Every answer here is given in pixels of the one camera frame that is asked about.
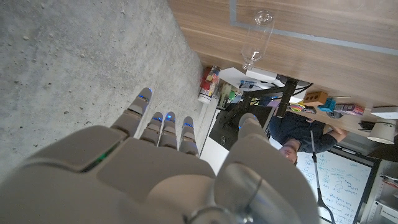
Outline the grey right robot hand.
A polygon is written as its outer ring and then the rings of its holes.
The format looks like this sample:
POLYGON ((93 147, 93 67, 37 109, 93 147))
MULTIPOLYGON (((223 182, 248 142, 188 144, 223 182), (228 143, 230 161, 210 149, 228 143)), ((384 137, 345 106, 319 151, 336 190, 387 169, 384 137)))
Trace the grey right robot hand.
POLYGON ((1 182, 2 223, 318 223, 313 191, 245 112, 219 172, 201 160, 193 120, 156 113, 134 134, 144 88, 110 127, 79 130, 28 157, 1 182))

